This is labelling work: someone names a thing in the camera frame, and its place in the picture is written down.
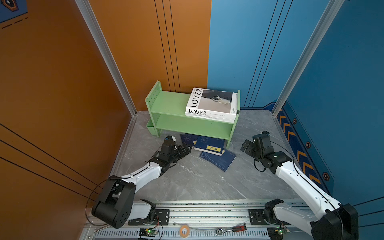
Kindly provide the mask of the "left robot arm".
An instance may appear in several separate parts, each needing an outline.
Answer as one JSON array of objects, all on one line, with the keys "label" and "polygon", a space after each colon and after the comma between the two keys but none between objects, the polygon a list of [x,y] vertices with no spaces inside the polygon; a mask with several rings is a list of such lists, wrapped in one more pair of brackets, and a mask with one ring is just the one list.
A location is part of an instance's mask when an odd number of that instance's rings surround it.
[{"label": "left robot arm", "polygon": [[135,201],[135,194],[189,155],[192,148],[185,143],[177,145],[171,136],[167,137],[142,168],[122,177],[112,175],[102,182],[104,186],[92,206],[92,216],[115,229],[130,220],[139,219],[148,225],[155,222],[156,205],[144,199]]}]

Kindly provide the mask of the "white LOVER book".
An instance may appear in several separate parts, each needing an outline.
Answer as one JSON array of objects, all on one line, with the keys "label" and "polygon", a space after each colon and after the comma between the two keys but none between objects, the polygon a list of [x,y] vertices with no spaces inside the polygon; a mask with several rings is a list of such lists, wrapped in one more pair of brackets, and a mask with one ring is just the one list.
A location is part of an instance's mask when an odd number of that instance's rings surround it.
[{"label": "white LOVER book", "polygon": [[235,120],[237,110],[238,93],[193,88],[185,113]]}]

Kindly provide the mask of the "white book with brown pattern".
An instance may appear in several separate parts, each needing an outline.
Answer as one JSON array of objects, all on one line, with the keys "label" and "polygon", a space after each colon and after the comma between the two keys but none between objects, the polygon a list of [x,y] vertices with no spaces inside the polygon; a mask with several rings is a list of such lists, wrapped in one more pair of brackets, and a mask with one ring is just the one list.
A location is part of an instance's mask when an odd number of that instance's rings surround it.
[{"label": "white book with brown pattern", "polygon": [[185,113],[185,116],[193,117],[193,118],[200,118],[200,119],[205,119],[205,120],[212,120],[212,121],[217,121],[217,122],[225,122],[225,123],[230,123],[230,124],[235,123],[235,120],[231,120],[231,119],[200,116],[200,115],[195,115],[195,114],[190,114],[190,113]]}]

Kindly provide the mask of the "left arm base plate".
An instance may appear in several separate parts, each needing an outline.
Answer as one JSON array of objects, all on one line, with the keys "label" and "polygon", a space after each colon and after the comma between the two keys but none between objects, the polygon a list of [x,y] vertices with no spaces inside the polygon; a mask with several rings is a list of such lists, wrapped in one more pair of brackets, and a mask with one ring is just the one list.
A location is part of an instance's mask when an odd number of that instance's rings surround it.
[{"label": "left arm base plate", "polygon": [[167,226],[170,220],[170,210],[169,209],[156,209],[156,214],[153,220],[145,220],[145,219],[135,219],[129,220],[129,226],[154,226],[158,223],[163,226]]}]

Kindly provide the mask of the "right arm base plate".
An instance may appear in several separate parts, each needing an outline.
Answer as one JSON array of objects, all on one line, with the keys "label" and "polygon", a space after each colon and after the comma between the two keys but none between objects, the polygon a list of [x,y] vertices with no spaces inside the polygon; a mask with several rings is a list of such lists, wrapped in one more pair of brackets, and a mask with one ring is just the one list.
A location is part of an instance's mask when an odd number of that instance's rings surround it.
[{"label": "right arm base plate", "polygon": [[289,223],[287,223],[287,222],[281,222],[281,221],[277,221],[277,220],[276,221],[273,220],[272,222],[268,222],[266,217],[265,217],[264,210],[262,210],[262,209],[249,209],[248,214],[249,214],[249,219],[250,219],[250,223],[252,226],[256,226],[256,225],[260,225],[260,226],[289,225]]}]

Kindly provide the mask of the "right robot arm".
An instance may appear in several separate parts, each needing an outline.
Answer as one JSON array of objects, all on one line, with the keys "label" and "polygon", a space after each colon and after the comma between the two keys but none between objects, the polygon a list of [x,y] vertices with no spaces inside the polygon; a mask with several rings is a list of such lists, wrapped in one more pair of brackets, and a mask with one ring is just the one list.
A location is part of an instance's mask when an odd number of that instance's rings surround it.
[{"label": "right robot arm", "polygon": [[283,200],[265,204],[265,221],[269,224],[287,222],[315,240],[357,240],[359,238],[358,212],[350,204],[342,205],[314,184],[284,152],[276,152],[267,131],[245,140],[241,151],[255,162],[286,182],[307,204],[313,214],[295,209]]}]

